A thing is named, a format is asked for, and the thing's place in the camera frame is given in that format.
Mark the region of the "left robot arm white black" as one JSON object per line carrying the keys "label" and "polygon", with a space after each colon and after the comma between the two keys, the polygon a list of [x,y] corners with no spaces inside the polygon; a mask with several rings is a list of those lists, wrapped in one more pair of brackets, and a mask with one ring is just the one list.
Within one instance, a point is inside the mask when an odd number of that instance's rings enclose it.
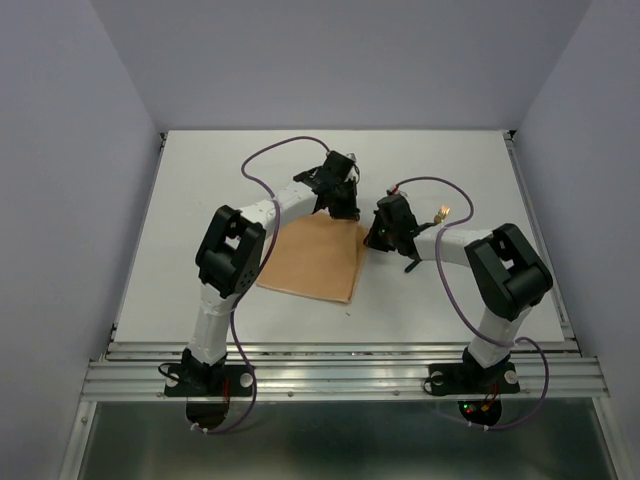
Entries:
{"label": "left robot arm white black", "polygon": [[220,386],[227,357],[227,336],[239,301],[254,285],[287,224],[326,210],[334,219],[357,220],[360,172],[353,154],[330,150],[324,162],[293,177],[274,191],[265,181],[241,173],[264,189],[266,198],[250,206],[223,205],[212,217],[196,252],[201,282],[194,333],[172,381],[210,394]]}

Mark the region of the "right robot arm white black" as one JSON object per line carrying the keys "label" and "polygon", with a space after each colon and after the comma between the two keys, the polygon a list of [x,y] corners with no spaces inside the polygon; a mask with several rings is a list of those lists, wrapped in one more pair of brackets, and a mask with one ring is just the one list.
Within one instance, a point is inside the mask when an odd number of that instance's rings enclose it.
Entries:
{"label": "right robot arm white black", "polygon": [[482,390],[510,354],[524,319],[553,286],[547,266],[520,228],[505,223],[493,230],[458,230],[433,222],[420,224],[408,200],[391,194],[377,202],[364,244],[395,251],[415,262],[434,261],[440,275],[446,263],[468,268],[484,302],[474,338],[460,366],[463,384]]}

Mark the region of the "peach cloth napkin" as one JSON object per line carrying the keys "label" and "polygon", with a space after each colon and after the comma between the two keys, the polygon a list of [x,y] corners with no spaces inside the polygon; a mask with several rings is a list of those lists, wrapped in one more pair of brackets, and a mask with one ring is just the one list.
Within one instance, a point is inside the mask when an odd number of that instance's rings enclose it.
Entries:
{"label": "peach cloth napkin", "polygon": [[302,217],[278,234],[257,285],[295,296],[348,304],[366,256],[367,229],[325,213]]}

